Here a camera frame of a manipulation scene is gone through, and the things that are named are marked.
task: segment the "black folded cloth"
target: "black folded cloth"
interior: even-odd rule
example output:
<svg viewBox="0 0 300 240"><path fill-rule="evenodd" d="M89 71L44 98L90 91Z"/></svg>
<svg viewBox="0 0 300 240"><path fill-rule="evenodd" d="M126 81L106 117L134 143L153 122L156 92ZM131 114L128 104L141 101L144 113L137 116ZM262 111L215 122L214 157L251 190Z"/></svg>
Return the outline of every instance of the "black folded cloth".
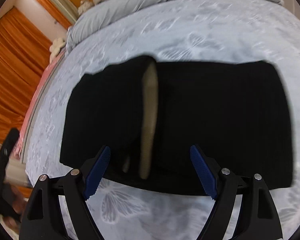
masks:
<svg viewBox="0 0 300 240"><path fill-rule="evenodd" d="M259 173L269 189L292 182L289 109L276 69L264 61L156 63L158 116L150 176L138 175L143 119L140 56L85 74L66 111L60 162L80 168L102 145L111 148L104 177L142 189L205 195L190 161L191 145L235 174ZM130 156L127 173L122 166Z"/></svg>

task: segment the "butterfly pattern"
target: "butterfly pattern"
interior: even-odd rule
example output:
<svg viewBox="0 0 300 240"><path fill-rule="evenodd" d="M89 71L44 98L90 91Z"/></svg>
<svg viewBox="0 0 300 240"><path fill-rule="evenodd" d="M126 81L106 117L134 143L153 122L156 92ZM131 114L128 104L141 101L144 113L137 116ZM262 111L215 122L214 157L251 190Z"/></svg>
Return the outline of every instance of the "butterfly pattern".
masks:
<svg viewBox="0 0 300 240"><path fill-rule="evenodd" d="M42 97L30 137L26 172L34 185L45 173L70 171L59 162L66 105L84 73L140 54L158 61L243 63L267 60L283 78L290 105L294 146L291 188L271 191L288 239L300 225L300 21L265 0L172 0L142 9L100 29L77 45L59 66ZM196 239L213 207L206 196L149 192L102 179L88 208L105 239ZM60 197L66 228L75 231ZM224 239L235 228L237 196Z"/></svg>

